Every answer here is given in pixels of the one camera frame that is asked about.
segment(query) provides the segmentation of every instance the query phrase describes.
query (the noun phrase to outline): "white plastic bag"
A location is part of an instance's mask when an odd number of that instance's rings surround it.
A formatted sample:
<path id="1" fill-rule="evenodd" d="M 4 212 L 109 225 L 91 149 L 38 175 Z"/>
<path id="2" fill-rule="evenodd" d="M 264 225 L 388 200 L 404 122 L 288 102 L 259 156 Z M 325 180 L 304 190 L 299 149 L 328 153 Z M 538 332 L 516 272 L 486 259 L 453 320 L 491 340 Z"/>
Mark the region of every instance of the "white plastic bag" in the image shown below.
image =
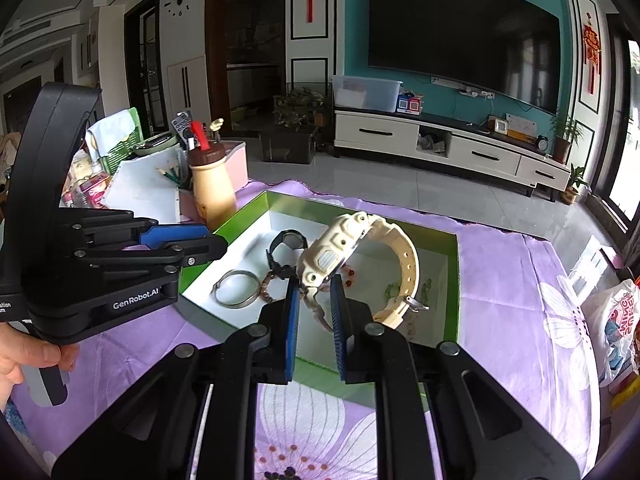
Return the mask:
<path id="1" fill-rule="evenodd" d="M 640 318 L 640 289 L 632 280 L 589 296 L 582 304 L 598 367 L 600 386 L 619 373 Z"/>

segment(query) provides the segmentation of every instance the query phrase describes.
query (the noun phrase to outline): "tv stand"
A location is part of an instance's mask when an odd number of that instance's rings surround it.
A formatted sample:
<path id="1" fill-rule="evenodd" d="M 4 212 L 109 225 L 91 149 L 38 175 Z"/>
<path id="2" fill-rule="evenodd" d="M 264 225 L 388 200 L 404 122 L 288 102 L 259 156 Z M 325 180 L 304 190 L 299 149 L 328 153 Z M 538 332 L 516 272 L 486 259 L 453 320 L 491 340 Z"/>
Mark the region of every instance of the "tv stand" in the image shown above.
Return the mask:
<path id="1" fill-rule="evenodd" d="M 446 151 L 428 152 L 418 146 L 418 135 L 430 132 L 444 141 Z M 551 201 L 564 191 L 569 169 L 542 155 L 533 146 L 463 121 L 430 114 L 409 116 L 336 108 L 335 156 L 341 148 L 386 153 L 431 162 L 438 168 L 487 174 L 516 182 L 531 196 L 538 186 L 552 190 Z"/>

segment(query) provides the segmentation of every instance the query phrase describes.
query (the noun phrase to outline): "green basket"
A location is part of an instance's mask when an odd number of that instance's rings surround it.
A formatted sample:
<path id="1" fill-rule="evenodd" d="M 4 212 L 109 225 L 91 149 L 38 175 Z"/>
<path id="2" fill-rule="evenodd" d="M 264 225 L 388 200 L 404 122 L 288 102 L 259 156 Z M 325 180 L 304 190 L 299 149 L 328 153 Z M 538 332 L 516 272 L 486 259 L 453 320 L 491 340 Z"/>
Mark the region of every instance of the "green basket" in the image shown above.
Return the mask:
<path id="1" fill-rule="evenodd" d="M 114 146 L 106 156 L 100 157 L 103 168 L 110 174 L 114 174 L 120 163 L 127 158 L 133 151 L 133 147 L 142 142 L 142 128 L 140 127 L 140 118 L 135 108 L 129 108 L 129 113 L 136 125 L 135 129 L 130 133 L 129 137 L 121 140 Z"/>

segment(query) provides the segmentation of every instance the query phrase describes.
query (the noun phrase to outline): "brown lid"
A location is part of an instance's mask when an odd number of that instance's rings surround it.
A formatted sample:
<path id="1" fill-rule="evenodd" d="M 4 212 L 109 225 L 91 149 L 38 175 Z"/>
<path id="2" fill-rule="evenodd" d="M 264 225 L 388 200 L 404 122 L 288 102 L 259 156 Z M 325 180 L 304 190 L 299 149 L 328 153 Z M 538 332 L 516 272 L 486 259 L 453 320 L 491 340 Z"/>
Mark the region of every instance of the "brown lid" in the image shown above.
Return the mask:
<path id="1" fill-rule="evenodd" d="M 209 149 L 201 150 L 194 148 L 187 153 L 187 163 L 189 166 L 206 166 L 225 158 L 225 147 L 222 142 L 209 141 Z"/>

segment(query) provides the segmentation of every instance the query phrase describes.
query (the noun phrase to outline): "red tassel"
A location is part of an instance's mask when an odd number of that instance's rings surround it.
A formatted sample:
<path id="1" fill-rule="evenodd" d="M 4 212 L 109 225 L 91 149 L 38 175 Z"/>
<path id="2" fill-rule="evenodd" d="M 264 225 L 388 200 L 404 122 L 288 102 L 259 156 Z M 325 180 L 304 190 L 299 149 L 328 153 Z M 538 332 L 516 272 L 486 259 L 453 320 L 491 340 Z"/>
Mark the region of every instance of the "red tassel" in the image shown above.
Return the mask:
<path id="1" fill-rule="evenodd" d="M 306 22 L 311 23 L 314 20 L 314 0 L 306 0 Z"/>
<path id="2" fill-rule="evenodd" d="M 595 85 L 596 85 L 596 66 L 593 63 L 591 63 L 591 84 L 589 88 L 589 93 L 591 95 L 593 95 L 594 93 Z"/>

